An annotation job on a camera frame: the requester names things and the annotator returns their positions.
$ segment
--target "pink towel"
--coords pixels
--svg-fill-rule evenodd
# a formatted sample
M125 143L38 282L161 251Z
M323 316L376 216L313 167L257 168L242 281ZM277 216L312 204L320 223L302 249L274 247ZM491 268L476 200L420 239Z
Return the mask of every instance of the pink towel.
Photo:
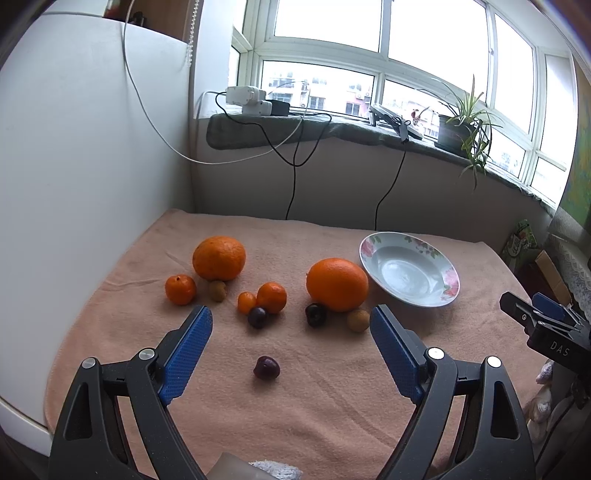
M208 471L224 451L246 461L270 458L295 465L310 479L375 478L404 431L414 406L400 396L369 332L353 333L334 314L322 329L311 329L304 308L310 299L306 273L318 260L343 257L359 263L367 232L304 222L165 213L119 260L67 334L48 381L45 411L54 429L80 362L128 360L155 346L177 328L192 306L177 307L164 295L165 279L194 275L195 246L212 235L239 239L247 252L242 274L228 283L221 304L207 298L198 282L198 303L212 309L213 334L184 395L170 412L191 453ZM427 346L456 359L482 362L500 357L522 403L537 391L544 358L529 350L520 325L499 309L507 290L527 295L501 259L483 243L420 235L454 264L461 291L450 305L420 309L393 299L371 283L368 310L386 303L398 320ZM236 311L242 291L256 293L267 282L288 293L285 310L263 330L248 326ZM281 365L276 381L252 375L261 355ZM136 463L154 475L133 421L129 402L122 414ZM453 446L462 402L457 399L434 463Z

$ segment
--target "window pane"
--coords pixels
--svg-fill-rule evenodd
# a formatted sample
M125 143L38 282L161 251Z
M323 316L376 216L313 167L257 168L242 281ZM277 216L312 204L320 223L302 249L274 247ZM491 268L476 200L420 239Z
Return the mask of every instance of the window pane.
M525 150L523 148L509 140L496 128L493 129L490 162L515 177L519 177L524 156Z
M546 55L546 116L542 152L565 167L573 159L577 134L573 76L570 61Z
M378 51L381 22L381 0L280 0L275 35Z
M434 140L439 136L439 113L450 114L435 97L389 80L384 86L382 104L405 120L412 121L414 128Z
M373 87L373 76L350 70L286 61L263 62L261 88L271 95L292 95L291 106L309 105L367 118ZM314 98L318 99L314 100L316 107L309 104Z
M528 132L534 98L534 53L501 17L495 15L495 21L499 61L495 108Z
M235 87L238 84L238 64L240 54L234 47L230 48L230 63L228 65L228 86Z
M246 11L246 0L236 0L236 8L234 9L234 27L239 32L244 28L244 12Z
M538 158L531 186L554 203L560 203L568 179L568 172L562 171L542 158Z
M476 94L486 92L488 29L483 6L474 0L395 0L391 25L391 59L467 91L474 74Z

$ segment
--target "black cable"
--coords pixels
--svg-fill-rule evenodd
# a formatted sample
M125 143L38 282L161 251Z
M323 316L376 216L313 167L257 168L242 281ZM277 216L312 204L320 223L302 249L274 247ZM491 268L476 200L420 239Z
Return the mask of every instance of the black cable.
M266 132L265 128L261 124L258 124L256 122L241 122L240 120L236 120L235 118L232 118L232 115L230 115L228 112L226 112L226 109L224 107L222 107L220 105L220 103L217 101L217 99L218 99L218 97L220 95L225 95L225 94L226 94L226 92L218 92L216 94L216 99L215 99L216 100L216 105L218 107L220 107L220 109L222 110L222 112L224 113L224 115L226 115L226 117L228 117L229 120L231 120L232 122L234 122L236 124L239 124L239 125L256 125L258 128L260 128L263 136L265 137L265 140L267 141L267 143L269 144L269 146L273 149L273 151L279 156L280 159L282 159L290 167L293 167L294 164L295 164L295 160L292 163L289 160L287 160L283 155L281 155L281 153L279 153L279 151L275 148L275 146L273 145L273 143L271 143L271 139L269 138L269 135L267 135L267 132ZM330 113L328 113L328 112L311 113L311 114L306 115L306 116L317 116L317 115L328 115L329 121L325 123L322 131L320 132L320 135L318 137L318 140L316 141L316 145L314 145L314 148L312 149L312 152L310 152L310 155L308 155L308 157L301 164L295 165L296 167L303 167L306 164L306 162L308 162L308 160L310 159L310 157L316 151L316 148L318 147L318 143L322 139L322 135L324 135L324 132L326 131L326 129L328 128L328 126L332 122L332 115Z
M396 184L396 180L398 180L398 175L400 175L400 170L402 170L402 164L404 163L404 159L405 158L406 158L406 144L404 145L404 154L402 155L402 160L400 162L400 166L398 167L398 171L396 172L396 176L394 177L394 181L390 185L390 188L386 192L386 195L384 195L382 197L382 199L378 202L378 205L375 208L375 218L374 218L374 230L375 231L378 231L378 211L379 211L379 206L381 205L381 203L386 199L386 197L389 195L389 193L394 188L394 185Z
M273 152L275 152L277 155L279 155L279 158L282 159L285 163L287 163L288 165L291 165L291 163L285 159L285 157L283 155L281 155L279 153L279 150L277 150L275 148L275 145L273 145L271 143L271 140L269 139L269 136L267 135L267 132L265 131L264 127L261 124L257 124L256 122L241 122L239 120L236 120L235 118L232 118L232 116L230 114L228 114L228 112L226 112L226 109L224 107L222 107L220 105L220 103L217 101L218 97L220 95L225 95L226 92L218 92L216 94L216 105L218 107L220 107L222 109L222 112L224 112L224 114L234 123L239 124L239 125L256 125L258 128L261 129L262 134L265 136L265 140L267 141L267 143L269 144L269 146L273 149Z
M294 203L294 199L296 198L296 178L295 178L296 177L296 168L303 167L304 165L306 165L306 162L308 162L308 160L312 157L312 155L314 155L314 152L316 151L316 147L318 147L318 143L320 143L320 140L322 139L322 135L324 135L324 132L326 131L326 129L328 128L328 126L332 122L332 115L330 113L321 112L321 113L311 113L310 114L310 116L317 116L317 115L328 115L329 121L324 124L324 127L322 128L322 131L320 132L320 135L318 136L318 139L316 140L316 144L314 145L314 148L312 149L310 154L306 157L306 159L302 163L297 165L296 164L296 154L297 154L298 148L300 147L301 138L304 135L304 122L301 123L300 136L298 137L297 143L295 145L295 150L294 150L294 157L293 157L293 163L292 163L293 172L294 172L294 183L293 183L293 188L291 190L290 204L287 207L287 211L285 212L285 219L286 220L288 219L288 217L290 215L291 205Z
M287 220L289 215L290 215L290 210L291 210L291 206L294 203L294 199L296 198L296 169L303 167L304 165L306 165L306 163L308 162L309 159L312 158L312 155L314 155L314 152L316 151L316 148L318 148L318 144L320 143L320 140L322 139L322 136L324 135L324 132L326 132L326 129L328 128L328 126L330 125L330 123L332 122L332 115L328 112L320 112L320 113L311 113L308 116L317 116L317 115L327 115L329 117L329 121L326 122L324 124L324 127L322 128L322 130L320 131L320 135L318 136L318 139L316 140L316 143L314 145L314 148L312 148L312 151L310 152L310 154L306 157L306 159L300 163L299 165L296 164L296 154L298 149L300 148L300 143L301 143L301 139L304 135L304 119L302 119L301 122L301 131L300 131L300 136L298 137L297 143L295 145L295 150L294 150L294 156L293 156L293 160L291 162L289 162L283 155L281 155L279 153L279 151L275 148L275 146L273 145L273 143L271 143L271 139L269 139L269 136L267 135L267 132L265 131L265 128L261 125L258 124L256 122L241 122L239 120L236 120L235 118L232 118L231 115L228 114L228 112L226 112L226 109L224 107L222 107L220 105L220 103L217 101L218 97L220 95L224 95L225 92L218 92L216 94L216 105L218 107L220 107L220 109L222 109L222 112L224 113L224 115L226 115L226 117L228 117L228 119L230 119L232 122L240 124L240 125L256 125L258 128L261 129L262 134L265 137L265 140L267 141L267 143L269 144L269 146L273 149L273 151L279 155L279 158L282 159L285 163L287 163L289 166L291 166L293 168L293 187L291 189L291 200L290 200L290 204L287 207L287 211L285 212L285 219Z
M546 447L548 446L548 442L550 441L550 437L554 433L556 427L558 426L558 424L560 423L560 421L564 418L564 416L570 411L570 409L572 408L573 405L574 405L574 398L570 402L569 406L564 409L564 411L560 414L560 416L554 422L554 425L552 425L552 428L548 432L548 435L546 436L546 440L544 441L544 444L542 445L542 449L540 450L540 452L538 454L538 458L535 459L535 465L536 466L538 465L538 462L542 458L542 454L544 453L544 450L546 450Z
M287 207L287 211L285 212L285 219L287 220L289 218L290 215L290 210L291 210L291 205L294 203L294 199L296 198L296 154L297 154L297 149L300 148L300 142L301 142L301 137L304 135L304 122L301 123L301 131L300 131L300 136L297 139L297 143L295 144L295 150L294 150L294 157L293 157L293 162L292 162L292 167L294 170L294 184L293 187L291 188L291 200L290 200L290 204Z

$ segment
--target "large orange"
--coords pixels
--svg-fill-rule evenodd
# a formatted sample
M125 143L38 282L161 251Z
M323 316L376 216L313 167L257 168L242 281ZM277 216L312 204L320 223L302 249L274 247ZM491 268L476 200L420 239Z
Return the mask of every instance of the large orange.
M211 236L193 252L193 268L205 280L228 281L236 278L246 262L244 246L229 236Z
M287 292L275 282L267 282L256 293L256 304L268 313L279 313L287 304Z
M353 262L344 258L326 258L312 265L306 277L306 288L312 300L334 312L348 312L367 298L368 276Z

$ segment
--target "orange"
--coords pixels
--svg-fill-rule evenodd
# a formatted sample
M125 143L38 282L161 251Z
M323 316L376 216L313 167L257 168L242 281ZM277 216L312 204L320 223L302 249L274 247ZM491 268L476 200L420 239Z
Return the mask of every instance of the orange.
M256 297L249 291L243 291L238 296L238 311L244 315L248 315L254 307L256 307Z
M228 281L236 278L246 263L244 246L229 236L211 236L193 252L193 268L205 280Z
M306 277L306 288L312 300L334 312L348 312L367 298L368 276L353 262L344 258L326 258L312 265Z
M287 292L275 282L267 282L259 288L256 294L256 304L263 307L267 313L279 313L287 303Z
M175 305L186 305L195 298L197 286L188 275L173 275L164 284L164 291Z

